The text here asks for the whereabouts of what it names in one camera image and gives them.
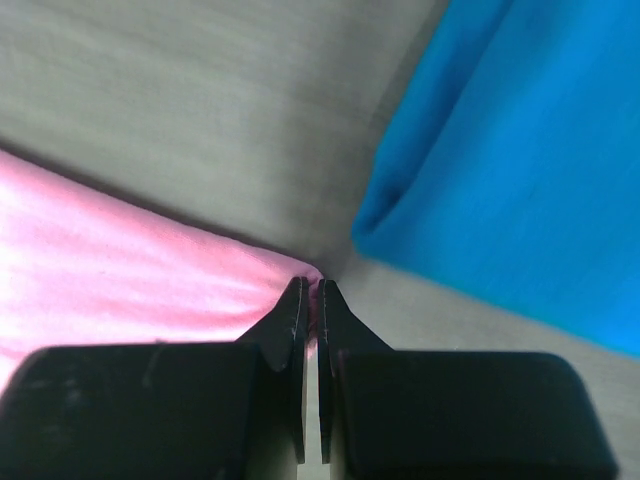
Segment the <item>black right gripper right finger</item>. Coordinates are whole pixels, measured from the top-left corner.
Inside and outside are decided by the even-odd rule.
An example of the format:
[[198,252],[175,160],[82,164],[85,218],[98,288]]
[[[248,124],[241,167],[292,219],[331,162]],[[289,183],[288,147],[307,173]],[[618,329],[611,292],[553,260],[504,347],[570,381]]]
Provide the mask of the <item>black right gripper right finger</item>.
[[396,350],[318,287],[322,460],[334,479],[614,479],[577,371],[544,352]]

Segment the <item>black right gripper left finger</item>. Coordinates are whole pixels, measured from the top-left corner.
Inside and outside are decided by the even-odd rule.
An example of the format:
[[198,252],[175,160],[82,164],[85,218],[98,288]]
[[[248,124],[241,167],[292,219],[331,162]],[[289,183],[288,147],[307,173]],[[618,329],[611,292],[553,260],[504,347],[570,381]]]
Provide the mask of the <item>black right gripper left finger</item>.
[[1,397],[5,479],[293,479],[305,460],[309,284],[232,342],[61,346]]

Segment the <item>pink t shirt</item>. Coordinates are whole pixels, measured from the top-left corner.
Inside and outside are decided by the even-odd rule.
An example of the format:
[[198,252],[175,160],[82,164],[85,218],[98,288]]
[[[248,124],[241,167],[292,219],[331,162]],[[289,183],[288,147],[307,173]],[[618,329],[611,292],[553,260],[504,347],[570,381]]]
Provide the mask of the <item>pink t shirt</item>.
[[1,157],[3,380],[48,346],[234,340],[295,277],[321,275]]

